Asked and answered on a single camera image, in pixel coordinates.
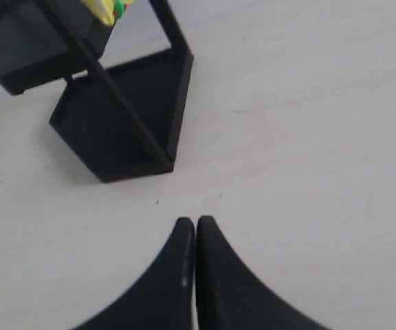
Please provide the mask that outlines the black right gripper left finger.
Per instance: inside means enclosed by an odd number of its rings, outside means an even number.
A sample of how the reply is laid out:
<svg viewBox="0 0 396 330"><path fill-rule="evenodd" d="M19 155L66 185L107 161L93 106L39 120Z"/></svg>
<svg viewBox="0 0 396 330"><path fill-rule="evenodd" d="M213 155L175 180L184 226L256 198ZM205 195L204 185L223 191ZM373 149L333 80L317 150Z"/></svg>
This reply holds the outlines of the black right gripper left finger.
<svg viewBox="0 0 396 330"><path fill-rule="evenodd" d="M192 329L195 227L176 220L155 260L130 288L78 329Z"/></svg>

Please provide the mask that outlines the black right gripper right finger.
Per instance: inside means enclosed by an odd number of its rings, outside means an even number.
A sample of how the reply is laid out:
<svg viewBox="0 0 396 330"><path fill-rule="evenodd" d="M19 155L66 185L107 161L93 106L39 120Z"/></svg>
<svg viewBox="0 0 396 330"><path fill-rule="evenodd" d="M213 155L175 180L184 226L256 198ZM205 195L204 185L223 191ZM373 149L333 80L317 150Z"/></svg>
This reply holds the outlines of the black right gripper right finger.
<svg viewBox="0 0 396 330"><path fill-rule="evenodd" d="M195 295L200 329L325 329L276 295L240 259L212 216L197 222Z"/></svg>

